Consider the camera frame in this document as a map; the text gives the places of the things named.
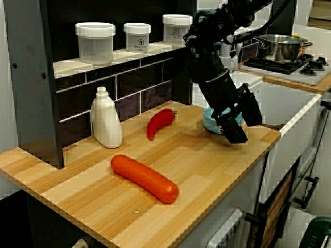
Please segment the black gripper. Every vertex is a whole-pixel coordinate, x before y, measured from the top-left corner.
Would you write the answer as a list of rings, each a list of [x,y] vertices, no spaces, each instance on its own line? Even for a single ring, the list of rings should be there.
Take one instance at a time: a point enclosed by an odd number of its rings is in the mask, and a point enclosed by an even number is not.
[[[236,121],[241,114],[248,127],[262,123],[262,115],[254,93],[243,83],[236,88],[229,70],[213,79],[202,80],[198,83],[201,92],[209,106],[214,110],[212,118],[231,144],[243,144],[248,138]]]

